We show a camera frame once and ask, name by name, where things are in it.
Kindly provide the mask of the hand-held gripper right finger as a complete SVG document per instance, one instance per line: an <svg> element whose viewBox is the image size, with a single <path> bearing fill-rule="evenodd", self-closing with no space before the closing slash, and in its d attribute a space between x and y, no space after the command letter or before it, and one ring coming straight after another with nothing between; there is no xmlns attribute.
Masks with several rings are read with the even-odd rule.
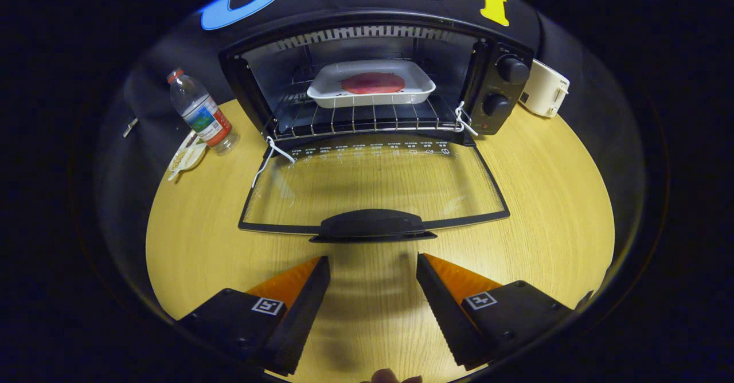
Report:
<svg viewBox="0 0 734 383"><path fill-rule="evenodd" d="M457 365L473 370L521 351L573 310L524 280L500 284L430 254L416 279Z"/></svg>

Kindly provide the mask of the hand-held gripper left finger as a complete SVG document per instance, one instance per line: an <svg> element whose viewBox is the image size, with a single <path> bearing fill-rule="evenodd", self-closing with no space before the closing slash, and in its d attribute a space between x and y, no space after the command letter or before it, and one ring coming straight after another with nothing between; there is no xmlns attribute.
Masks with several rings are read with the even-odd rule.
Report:
<svg viewBox="0 0 734 383"><path fill-rule="evenodd" d="M329 284L329 259L315 257L247 291L226 287L178 324L241 363L288 376L296 372Z"/></svg>

